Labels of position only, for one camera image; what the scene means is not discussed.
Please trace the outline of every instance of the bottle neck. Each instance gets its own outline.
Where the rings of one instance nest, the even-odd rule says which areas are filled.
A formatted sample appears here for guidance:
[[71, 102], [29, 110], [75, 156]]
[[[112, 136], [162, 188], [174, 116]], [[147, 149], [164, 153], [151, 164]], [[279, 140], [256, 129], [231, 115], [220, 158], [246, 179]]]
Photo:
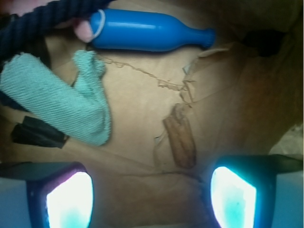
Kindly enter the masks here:
[[183, 34], [184, 44], [197, 44], [204, 48], [209, 48], [215, 41], [215, 32], [213, 29], [193, 29], [186, 27]]

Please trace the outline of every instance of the white string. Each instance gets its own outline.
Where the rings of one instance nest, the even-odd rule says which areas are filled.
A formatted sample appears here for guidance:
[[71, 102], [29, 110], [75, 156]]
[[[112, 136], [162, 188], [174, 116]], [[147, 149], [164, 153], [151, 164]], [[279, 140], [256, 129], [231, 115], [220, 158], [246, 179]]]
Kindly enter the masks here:
[[105, 26], [105, 12], [102, 9], [99, 9], [98, 12], [100, 13], [100, 24], [99, 27], [96, 31], [96, 33], [94, 33], [93, 35], [93, 39], [95, 39], [96, 37], [99, 36], [99, 34], [101, 33], [101, 31], [103, 30], [104, 26]]

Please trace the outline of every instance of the blue light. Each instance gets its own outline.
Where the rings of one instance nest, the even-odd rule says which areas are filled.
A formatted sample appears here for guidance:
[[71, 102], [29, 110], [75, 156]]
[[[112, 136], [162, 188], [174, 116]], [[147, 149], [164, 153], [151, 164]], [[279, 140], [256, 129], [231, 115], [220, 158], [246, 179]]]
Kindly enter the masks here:
[[93, 184], [85, 172], [77, 172], [47, 195], [50, 228], [86, 228], [93, 207]]
[[211, 203], [222, 228], [253, 228], [257, 189], [226, 167], [211, 178]]

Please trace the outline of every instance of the dark blue rope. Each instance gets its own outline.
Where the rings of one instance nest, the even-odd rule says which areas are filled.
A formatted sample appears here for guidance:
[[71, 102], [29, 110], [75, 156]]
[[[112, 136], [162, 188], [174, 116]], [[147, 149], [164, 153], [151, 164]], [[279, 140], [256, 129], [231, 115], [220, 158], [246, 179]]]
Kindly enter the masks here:
[[12, 57], [26, 42], [45, 35], [61, 22], [87, 17], [109, 2], [111, 0], [60, 0], [35, 8], [0, 31], [0, 60]]

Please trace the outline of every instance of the black plastic piece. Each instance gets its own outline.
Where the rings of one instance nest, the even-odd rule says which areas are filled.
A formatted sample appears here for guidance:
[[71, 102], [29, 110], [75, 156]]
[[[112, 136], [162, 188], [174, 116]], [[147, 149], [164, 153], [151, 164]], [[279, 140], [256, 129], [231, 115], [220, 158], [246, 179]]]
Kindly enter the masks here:
[[276, 30], [257, 30], [248, 32], [242, 43], [248, 47], [256, 48], [259, 55], [269, 57], [276, 55], [285, 33]]
[[11, 137], [14, 143], [42, 147], [62, 148], [66, 143], [65, 135], [40, 119], [25, 116], [23, 123], [13, 129]]

